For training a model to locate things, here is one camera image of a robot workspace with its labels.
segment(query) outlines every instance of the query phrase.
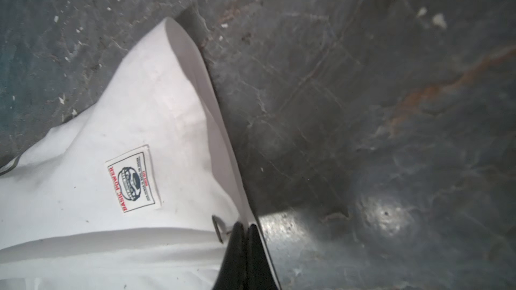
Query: rust stain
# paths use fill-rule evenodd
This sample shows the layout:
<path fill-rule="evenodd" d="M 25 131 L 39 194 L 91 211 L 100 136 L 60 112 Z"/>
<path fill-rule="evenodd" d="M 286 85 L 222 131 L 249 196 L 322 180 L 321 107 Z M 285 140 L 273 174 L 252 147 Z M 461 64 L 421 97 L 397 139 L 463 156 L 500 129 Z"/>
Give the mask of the rust stain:
<path fill-rule="evenodd" d="M 395 115 L 389 120 L 388 125 L 391 134 L 396 132 L 396 127 L 398 125 L 403 123 L 411 114 L 417 111 L 422 102 L 436 99 L 443 91 L 452 91 L 463 86 L 471 85 L 482 73 L 487 71 L 487 69 L 493 66 L 498 66 L 513 57 L 516 57 L 516 46 L 509 46 L 500 49 L 495 54 L 487 55 L 481 62 L 476 64 L 470 70 L 464 72 L 460 78 L 452 83 L 432 84 L 408 94 L 397 104 L 394 110 Z"/>
<path fill-rule="evenodd" d="M 329 221 L 332 221 L 332 220 L 341 220 L 341 219 L 344 219 L 344 220 L 349 220 L 351 218 L 351 216 L 348 214 L 344 214 L 342 212 L 335 212 L 335 213 L 331 213 L 330 215 L 327 215 L 325 216 L 323 219 L 321 219 L 320 221 L 322 223 L 327 223 Z"/>

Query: concrete floor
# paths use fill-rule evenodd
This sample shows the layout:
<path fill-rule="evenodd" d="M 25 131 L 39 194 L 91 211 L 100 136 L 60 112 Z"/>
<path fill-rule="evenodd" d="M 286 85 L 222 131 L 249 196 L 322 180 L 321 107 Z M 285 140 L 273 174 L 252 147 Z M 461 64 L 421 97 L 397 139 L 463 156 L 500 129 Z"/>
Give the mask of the concrete floor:
<path fill-rule="evenodd" d="M 171 16 L 204 56 L 283 289 L 516 287 L 516 0 L 0 11 L 0 165 L 94 104 Z"/>

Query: fabric label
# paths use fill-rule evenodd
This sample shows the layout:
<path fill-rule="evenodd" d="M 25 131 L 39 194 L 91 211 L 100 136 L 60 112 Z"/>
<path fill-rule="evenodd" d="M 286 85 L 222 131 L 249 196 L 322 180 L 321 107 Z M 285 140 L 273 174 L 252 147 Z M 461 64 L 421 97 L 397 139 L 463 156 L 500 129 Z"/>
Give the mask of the fabric label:
<path fill-rule="evenodd" d="M 135 209 L 161 207 L 152 176 L 149 146 L 144 145 L 106 162 L 120 208 L 124 213 Z"/>

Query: white debris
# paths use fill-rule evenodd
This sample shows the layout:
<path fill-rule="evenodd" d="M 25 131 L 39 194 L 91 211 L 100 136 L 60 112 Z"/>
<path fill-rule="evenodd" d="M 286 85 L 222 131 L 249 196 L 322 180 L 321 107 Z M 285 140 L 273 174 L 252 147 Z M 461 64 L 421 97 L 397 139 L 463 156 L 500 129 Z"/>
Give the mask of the white debris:
<path fill-rule="evenodd" d="M 428 10 L 425 7 L 421 7 L 420 10 L 417 12 L 416 18 L 420 18 L 426 15 L 427 12 Z"/>
<path fill-rule="evenodd" d="M 448 25 L 446 24 L 446 20 L 444 20 L 444 15 L 442 13 L 438 13 L 437 15 L 433 16 L 432 23 L 437 27 L 441 27 L 442 29 L 448 28 Z"/>

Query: white fabric bag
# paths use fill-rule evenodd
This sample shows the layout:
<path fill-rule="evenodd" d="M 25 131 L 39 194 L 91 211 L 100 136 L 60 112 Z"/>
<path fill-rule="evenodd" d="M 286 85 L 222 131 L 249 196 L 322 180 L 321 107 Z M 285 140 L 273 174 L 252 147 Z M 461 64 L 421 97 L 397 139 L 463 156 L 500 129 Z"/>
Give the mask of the white fabric bag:
<path fill-rule="evenodd" d="M 172 19 L 0 186 L 2 289 L 211 289 L 225 252 L 212 215 L 255 222 L 202 57 Z"/>

